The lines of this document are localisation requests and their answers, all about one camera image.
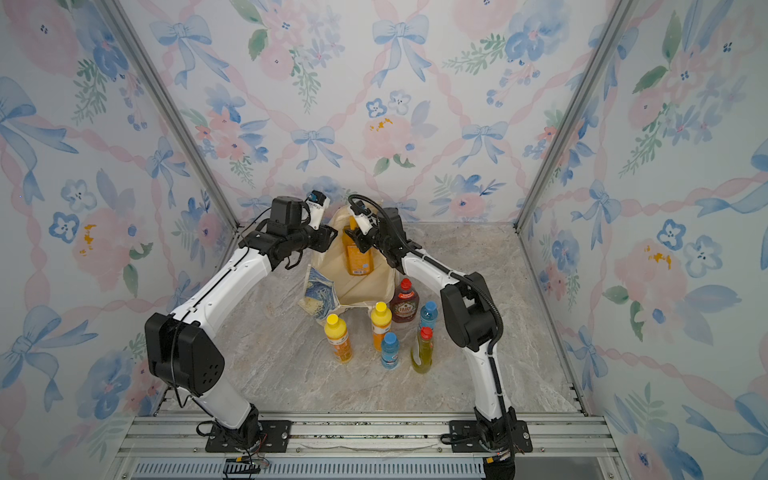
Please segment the aluminium corner post right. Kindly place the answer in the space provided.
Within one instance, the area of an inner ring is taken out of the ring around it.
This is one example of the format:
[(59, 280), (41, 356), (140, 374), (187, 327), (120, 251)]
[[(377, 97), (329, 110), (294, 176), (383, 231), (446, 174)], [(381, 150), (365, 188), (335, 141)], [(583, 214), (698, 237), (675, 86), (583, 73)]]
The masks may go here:
[(556, 168), (559, 157), (564, 151), (570, 135), (577, 130), (577, 124), (581, 119), (581, 115), (592, 98), (600, 75), (606, 69), (609, 56), (614, 53), (619, 38), (626, 29), (634, 7), (635, 1), (620, 0), (615, 3), (614, 8), (611, 10), (611, 15), (608, 17), (601, 35), (598, 37), (597, 46), (593, 50), (583, 75), (576, 85), (574, 95), (564, 111), (564, 118), (560, 129), (554, 137), (539, 171), (534, 177), (533, 185), (514, 223), (517, 234), (524, 230), (526, 223), (533, 217), (538, 199), (543, 193), (548, 178)]

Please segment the orange bottle yellow cap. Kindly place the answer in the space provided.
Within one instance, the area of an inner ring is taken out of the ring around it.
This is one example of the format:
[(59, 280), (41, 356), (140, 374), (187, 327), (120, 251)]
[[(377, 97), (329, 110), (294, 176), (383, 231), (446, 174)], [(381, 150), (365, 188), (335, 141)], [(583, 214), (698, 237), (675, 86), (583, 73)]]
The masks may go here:
[(341, 363), (350, 361), (353, 351), (346, 322), (337, 314), (330, 314), (326, 318), (324, 333), (338, 361)]
[(392, 312), (385, 302), (377, 302), (370, 311), (370, 320), (372, 325), (373, 346), (378, 351), (382, 351), (382, 342), (387, 333), (390, 332), (392, 324)]

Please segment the cream canvas shopping bag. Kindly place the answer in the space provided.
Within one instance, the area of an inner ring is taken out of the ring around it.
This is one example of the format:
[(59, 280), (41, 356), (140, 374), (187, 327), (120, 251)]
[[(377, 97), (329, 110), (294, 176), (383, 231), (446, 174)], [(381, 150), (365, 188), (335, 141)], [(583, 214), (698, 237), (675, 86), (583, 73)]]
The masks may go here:
[(342, 238), (349, 218), (346, 207), (335, 212), (329, 226), (339, 235), (328, 251), (312, 253), (306, 271), (298, 305), (318, 324), (323, 324), (329, 314), (341, 314), (351, 308), (371, 310), (377, 302), (389, 302), (395, 293), (398, 273), (375, 249), (369, 250), (373, 259), (371, 273), (355, 276), (348, 272)]

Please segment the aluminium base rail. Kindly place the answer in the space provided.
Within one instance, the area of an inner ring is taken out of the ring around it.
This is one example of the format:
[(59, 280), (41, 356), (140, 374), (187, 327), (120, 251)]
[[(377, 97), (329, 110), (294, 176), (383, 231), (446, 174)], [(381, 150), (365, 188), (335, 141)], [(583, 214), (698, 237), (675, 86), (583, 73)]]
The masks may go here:
[[(212, 435), (197, 412), (132, 422), (110, 479), (481, 479), (488, 452), (451, 446), (474, 431), (471, 413), (263, 413), (265, 434), (247, 454)], [(626, 479), (606, 421), (580, 413), (522, 413), (519, 479)]]

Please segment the aluminium corner post left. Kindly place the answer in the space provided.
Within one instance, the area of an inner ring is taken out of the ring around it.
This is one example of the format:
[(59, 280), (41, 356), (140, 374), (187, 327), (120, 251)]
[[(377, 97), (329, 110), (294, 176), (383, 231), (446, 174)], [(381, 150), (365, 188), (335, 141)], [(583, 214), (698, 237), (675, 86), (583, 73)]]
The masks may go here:
[(186, 127), (179, 109), (167, 87), (163, 84), (159, 71), (148, 55), (120, 2), (107, 0), (96, 1), (95, 4), (107, 25), (113, 30), (120, 46), (125, 49), (128, 59), (136, 67), (141, 80), (147, 85), (148, 93), (159, 109), (162, 119), (186, 154), (191, 168), (195, 171), (202, 186), (207, 190), (212, 202), (223, 215), (226, 224), (237, 231), (240, 223), (234, 210), (230, 207), (216, 182), (213, 171), (200, 154), (192, 133)]

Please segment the aluminium corner post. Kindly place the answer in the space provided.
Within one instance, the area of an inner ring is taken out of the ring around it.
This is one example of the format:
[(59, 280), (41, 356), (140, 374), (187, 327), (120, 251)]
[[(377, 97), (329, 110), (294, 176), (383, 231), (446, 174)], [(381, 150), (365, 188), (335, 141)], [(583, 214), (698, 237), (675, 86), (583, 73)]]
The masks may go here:
[(543, 193), (548, 178), (556, 168), (559, 157), (564, 151), (570, 135), (577, 130), (577, 124), (581, 119), (581, 115), (592, 98), (600, 75), (606, 69), (609, 56), (614, 53), (619, 38), (626, 29), (634, 7), (635, 1), (620, 0), (615, 3), (614, 8), (611, 10), (611, 15), (608, 17), (601, 35), (598, 37), (597, 46), (593, 50), (583, 75), (576, 85), (574, 95), (564, 111), (564, 118), (560, 129), (554, 137), (539, 171), (534, 177), (533, 185), (514, 223), (517, 234), (524, 230), (526, 223), (533, 217), (538, 199)]
[(113, 30), (120, 46), (125, 49), (128, 59), (136, 67), (141, 80), (147, 85), (148, 93), (159, 109), (162, 119), (186, 154), (191, 168), (195, 171), (202, 186), (207, 190), (212, 202), (223, 215), (226, 224), (237, 231), (240, 223), (234, 210), (230, 207), (216, 182), (213, 171), (200, 154), (192, 133), (186, 127), (179, 109), (167, 87), (163, 84), (159, 71), (148, 55), (120, 2), (107, 0), (96, 1), (95, 4), (107, 25)]

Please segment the orange pump soap bottle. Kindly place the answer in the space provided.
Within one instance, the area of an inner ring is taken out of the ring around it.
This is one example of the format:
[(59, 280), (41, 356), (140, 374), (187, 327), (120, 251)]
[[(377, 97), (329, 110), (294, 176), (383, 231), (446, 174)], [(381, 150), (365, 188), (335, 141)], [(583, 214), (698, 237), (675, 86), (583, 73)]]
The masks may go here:
[(346, 268), (352, 276), (367, 276), (374, 270), (373, 255), (371, 250), (362, 252), (349, 235), (348, 231), (354, 231), (357, 228), (358, 225), (355, 218), (350, 216), (342, 236)]

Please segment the small blue bottle front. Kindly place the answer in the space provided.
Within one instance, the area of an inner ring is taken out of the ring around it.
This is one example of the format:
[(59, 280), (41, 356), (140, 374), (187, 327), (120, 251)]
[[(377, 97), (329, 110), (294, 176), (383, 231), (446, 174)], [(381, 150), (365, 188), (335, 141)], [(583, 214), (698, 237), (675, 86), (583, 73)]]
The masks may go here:
[(385, 369), (392, 370), (399, 364), (400, 342), (397, 335), (387, 332), (381, 342), (381, 364)]

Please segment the green soap bottle red cap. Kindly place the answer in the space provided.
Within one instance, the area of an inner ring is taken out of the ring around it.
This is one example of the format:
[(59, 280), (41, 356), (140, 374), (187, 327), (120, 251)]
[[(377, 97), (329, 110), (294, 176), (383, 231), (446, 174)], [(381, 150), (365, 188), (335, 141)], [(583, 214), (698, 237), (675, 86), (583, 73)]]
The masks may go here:
[(411, 365), (417, 373), (426, 374), (431, 369), (433, 350), (433, 329), (422, 327), (410, 352)]

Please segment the small blue bottle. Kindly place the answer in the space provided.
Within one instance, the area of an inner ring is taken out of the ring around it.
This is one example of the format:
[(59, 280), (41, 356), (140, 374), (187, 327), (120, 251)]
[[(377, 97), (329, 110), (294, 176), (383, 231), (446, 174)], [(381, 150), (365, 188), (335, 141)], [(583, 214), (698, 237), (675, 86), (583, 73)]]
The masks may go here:
[(434, 301), (427, 301), (420, 310), (419, 328), (435, 330), (438, 319), (438, 307)]
[(385, 369), (392, 370), (399, 364), (400, 342), (397, 335), (387, 332), (381, 342), (381, 364)]

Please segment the dark red soap bottle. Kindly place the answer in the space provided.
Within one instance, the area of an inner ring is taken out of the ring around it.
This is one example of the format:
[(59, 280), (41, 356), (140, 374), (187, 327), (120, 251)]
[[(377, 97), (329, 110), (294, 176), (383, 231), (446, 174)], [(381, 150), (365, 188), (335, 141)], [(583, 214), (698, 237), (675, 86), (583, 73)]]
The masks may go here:
[(407, 277), (403, 278), (389, 302), (392, 320), (396, 323), (411, 322), (418, 313), (419, 303), (420, 298), (412, 281)]

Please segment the orange bottle yellow cap left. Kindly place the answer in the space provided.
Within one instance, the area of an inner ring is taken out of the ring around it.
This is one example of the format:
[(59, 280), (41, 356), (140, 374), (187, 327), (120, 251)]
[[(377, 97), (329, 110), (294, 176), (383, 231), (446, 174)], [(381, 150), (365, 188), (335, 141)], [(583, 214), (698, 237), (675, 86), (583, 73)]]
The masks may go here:
[(338, 361), (341, 363), (350, 361), (353, 351), (346, 322), (337, 314), (330, 314), (326, 318), (324, 333)]

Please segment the orange bottle yellow cap right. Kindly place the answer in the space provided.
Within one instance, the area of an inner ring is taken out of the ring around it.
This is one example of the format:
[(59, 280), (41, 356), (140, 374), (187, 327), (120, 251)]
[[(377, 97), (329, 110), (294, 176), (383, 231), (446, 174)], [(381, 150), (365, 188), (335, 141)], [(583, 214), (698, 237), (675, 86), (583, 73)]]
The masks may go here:
[(373, 346), (378, 351), (382, 351), (382, 342), (387, 333), (390, 332), (392, 324), (392, 312), (385, 302), (377, 302), (370, 311), (370, 320), (372, 325)]

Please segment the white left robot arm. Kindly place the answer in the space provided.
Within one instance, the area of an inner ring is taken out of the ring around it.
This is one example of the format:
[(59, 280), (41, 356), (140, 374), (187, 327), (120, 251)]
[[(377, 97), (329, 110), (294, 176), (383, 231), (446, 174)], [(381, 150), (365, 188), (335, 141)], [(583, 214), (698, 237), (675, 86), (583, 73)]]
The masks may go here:
[(145, 323), (150, 373), (179, 397), (192, 399), (222, 431), (260, 435), (258, 410), (224, 377), (226, 362), (214, 339), (231, 311), (291, 255), (326, 252), (338, 231), (310, 224), (254, 230), (232, 258), (186, 302)]

